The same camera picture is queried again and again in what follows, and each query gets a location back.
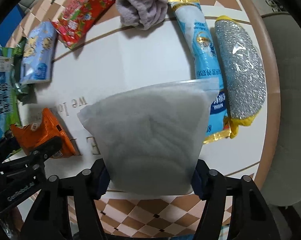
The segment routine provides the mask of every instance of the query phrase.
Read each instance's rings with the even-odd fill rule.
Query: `red snack package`
[[[73,49],[79,39],[92,27],[96,18],[116,0],[71,0],[52,22],[66,47]]]

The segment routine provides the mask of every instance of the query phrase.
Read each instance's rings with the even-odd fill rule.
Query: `light blue tissue pack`
[[[206,140],[211,142],[229,136],[223,78],[216,57],[212,35],[202,13],[200,3],[173,0],[169,4],[176,15],[181,31],[194,56],[196,79],[211,77],[218,77],[219,79],[220,93],[211,105],[204,143]]]
[[[56,30],[50,22],[41,22],[30,31],[21,62],[21,84],[51,80],[56,35]]]

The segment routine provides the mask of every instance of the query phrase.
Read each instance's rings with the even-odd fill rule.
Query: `frosted plastic bag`
[[[113,185],[143,195],[190,193],[218,78],[148,86],[77,115],[95,137]]]

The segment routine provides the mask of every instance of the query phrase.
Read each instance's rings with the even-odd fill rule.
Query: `blue and green package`
[[[41,22],[30,31],[21,62],[21,84],[42,83],[51,80],[56,36],[56,30],[51,22]]]
[[[0,48],[0,138],[11,124],[21,125],[16,94],[10,82],[13,53],[13,48]]]
[[[204,144],[230,135],[226,94],[212,35],[199,0],[168,0],[194,56],[196,79],[219,78],[220,93],[211,105]]]

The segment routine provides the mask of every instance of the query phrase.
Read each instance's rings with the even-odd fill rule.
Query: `crumpled cloth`
[[[148,30],[162,22],[168,9],[168,0],[116,0],[121,23]]]

